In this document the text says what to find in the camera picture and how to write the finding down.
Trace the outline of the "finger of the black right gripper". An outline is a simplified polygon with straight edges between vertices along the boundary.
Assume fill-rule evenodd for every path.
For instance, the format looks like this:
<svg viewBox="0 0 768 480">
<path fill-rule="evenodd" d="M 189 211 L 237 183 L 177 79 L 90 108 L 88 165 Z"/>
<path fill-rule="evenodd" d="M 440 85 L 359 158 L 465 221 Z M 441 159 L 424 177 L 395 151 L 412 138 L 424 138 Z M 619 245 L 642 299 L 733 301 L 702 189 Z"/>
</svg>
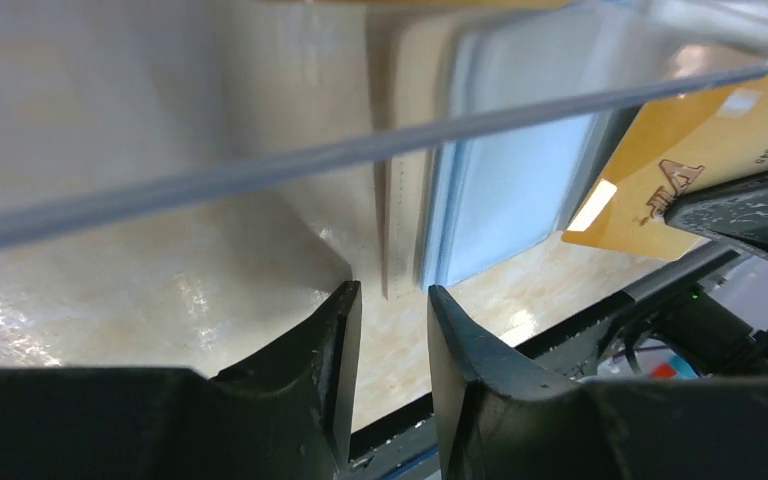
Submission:
<svg viewBox="0 0 768 480">
<path fill-rule="evenodd" d="M 664 221 L 768 261 L 768 171 L 685 194 Z"/>
</svg>

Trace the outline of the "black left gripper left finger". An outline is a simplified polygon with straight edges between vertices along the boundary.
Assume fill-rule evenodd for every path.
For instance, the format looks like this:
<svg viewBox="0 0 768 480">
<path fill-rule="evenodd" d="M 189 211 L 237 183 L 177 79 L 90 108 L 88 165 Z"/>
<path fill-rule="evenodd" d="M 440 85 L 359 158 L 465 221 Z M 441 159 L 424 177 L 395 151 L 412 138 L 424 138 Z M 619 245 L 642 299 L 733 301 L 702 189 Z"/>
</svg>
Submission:
<svg viewBox="0 0 768 480">
<path fill-rule="evenodd" d="M 348 462 L 361 285 L 207 378 L 0 368 L 0 479 L 334 479 Z"/>
</svg>

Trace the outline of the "gold credit card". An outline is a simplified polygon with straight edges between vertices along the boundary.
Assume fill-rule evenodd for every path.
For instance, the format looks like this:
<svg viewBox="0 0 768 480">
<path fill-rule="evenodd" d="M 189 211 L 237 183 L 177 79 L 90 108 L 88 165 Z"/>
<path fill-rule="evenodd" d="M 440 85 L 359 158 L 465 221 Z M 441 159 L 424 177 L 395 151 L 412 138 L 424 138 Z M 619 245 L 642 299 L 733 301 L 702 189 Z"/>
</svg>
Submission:
<svg viewBox="0 0 768 480">
<path fill-rule="evenodd" d="M 663 216 L 683 194 L 768 170 L 768 75 L 644 105 L 561 239 L 674 261 L 699 236 Z"/>
</svg>

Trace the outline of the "clear acrylic card box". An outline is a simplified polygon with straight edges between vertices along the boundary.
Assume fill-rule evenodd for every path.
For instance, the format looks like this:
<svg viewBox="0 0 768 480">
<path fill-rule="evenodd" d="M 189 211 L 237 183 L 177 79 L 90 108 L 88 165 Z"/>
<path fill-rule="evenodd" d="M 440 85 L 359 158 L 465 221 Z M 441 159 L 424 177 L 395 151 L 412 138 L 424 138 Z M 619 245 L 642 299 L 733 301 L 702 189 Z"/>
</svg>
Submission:
<svg viewBox="0 0 768 480">
<path fill-rule="evenodd" d="M 0 1 L 0 249 L 768 73 L 768 1 Z"/>
</svg>

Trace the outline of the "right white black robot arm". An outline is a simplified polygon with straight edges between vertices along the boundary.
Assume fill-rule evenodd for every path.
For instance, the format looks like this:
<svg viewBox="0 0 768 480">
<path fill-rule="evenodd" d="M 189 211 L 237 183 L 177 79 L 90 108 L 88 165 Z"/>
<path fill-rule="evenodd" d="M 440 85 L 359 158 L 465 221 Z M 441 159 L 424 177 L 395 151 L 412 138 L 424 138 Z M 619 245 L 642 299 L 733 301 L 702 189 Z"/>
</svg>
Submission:
<svg viewBox="0 0 768 480">
<path fill-rule="evenodd" d="M 768 171 L 680 197 L 666 222 L 768 261 Z M 752 327 L 700 288 L 681 293 L 625 335 L 625 355 L 640 337 L 662 341 L 701 376 L 768 376 L 768 329 Z"/>
</svg>

